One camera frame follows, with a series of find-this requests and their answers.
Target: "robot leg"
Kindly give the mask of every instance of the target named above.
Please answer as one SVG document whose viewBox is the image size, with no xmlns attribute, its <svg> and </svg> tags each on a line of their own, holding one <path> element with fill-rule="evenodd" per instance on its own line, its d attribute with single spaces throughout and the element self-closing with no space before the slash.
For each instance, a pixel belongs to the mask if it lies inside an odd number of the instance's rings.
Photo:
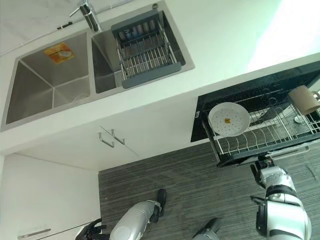
<svg viewBox="0 0 320 240">
<path fill-rule="evenodd" d="M 193 240 L 219 240 L 216 233 L 220 227 L 221 221 L 218 218 L 213 218 L 196 233 Z"/>
<path fill-rule="evenodd" d="M 164 213 L 167 193 L 160 189 L 157 201 L 142 201 L 131 207 L 110 234 L 111 240 L 139 240 L 148 223 L 156 223 Z"/>
</svg>

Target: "dish drying rack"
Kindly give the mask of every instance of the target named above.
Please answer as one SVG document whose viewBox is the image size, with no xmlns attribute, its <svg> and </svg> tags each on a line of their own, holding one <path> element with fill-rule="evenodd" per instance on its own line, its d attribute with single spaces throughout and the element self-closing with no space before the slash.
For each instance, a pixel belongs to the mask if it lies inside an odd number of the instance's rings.
<svg viewBox="0 0 320 240">
<path fill-rule="evenodd" d="M 208 123 L 208 112 L 202 119 L 212 147 L 218 154 L 218 167 L 235 160 L 267 153 L 320 138 L 320 115 L 317 111 L 302 115 L 290 102 L 290 90 L 263 89 L 263 93 L 235 100 L 249 110 L 250 126 L 241 135 L 223 137 L 215 133 Z"/>
<path fill-rule="evenodd" d="M 116 38 L 125 89 L 181 70 L 156 10 L 117 24 L 111 30 Z"/>
</svg>

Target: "white plate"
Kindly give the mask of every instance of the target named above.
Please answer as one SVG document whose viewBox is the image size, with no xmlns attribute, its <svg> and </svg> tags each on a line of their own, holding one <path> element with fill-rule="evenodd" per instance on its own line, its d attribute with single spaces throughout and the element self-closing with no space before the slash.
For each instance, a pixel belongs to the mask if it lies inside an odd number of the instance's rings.
<svg viewBox="0 0 320 240">
<path fill-rule="evenodd" d="M 250 115 L 241 105 L 224 102 L 211 109 L 208 116 L 210 127 L 224 137 L 243 134 L 250 125 Z"/>
</svg>

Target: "gray carpet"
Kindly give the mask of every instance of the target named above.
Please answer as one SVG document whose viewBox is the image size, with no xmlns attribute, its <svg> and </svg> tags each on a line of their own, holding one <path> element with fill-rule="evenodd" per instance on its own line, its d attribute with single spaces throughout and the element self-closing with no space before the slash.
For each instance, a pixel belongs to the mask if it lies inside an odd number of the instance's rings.
<svg viewBox="0 0 320 240">
<path fill-rule="evenodd" d="M 319 159 L 317 146 L 277 162 L 293 177 L 312 222 L 313 240 L 320 240 Z M 216 168 L 208 143 L 101 171 L 100 207 L 107 232 L 134 204 L 154 200 L 160 188 L 168 195 L 164 217 L 148 226 L 145 240 L 191 240 L 213 217 L 223 222 L 221 240 L 264 239 L 256 232 L 257 206 L 249 198 L 264 197 L 264 190 L 255 184 L 249 165 Z"/>
</svg>

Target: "orange label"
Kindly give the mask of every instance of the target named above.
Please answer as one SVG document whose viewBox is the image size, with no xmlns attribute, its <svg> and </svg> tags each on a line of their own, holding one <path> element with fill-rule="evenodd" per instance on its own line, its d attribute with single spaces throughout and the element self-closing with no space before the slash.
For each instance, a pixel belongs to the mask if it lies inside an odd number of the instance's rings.
<svg viewBox="0 0 320 240">
<path fill-rule="evenodd" d="M 63 63 L 75 57 L 74 53 L 64 42 L 48 48 L 44 53 L 48 55 L 55 64 Z"/>
</svg>

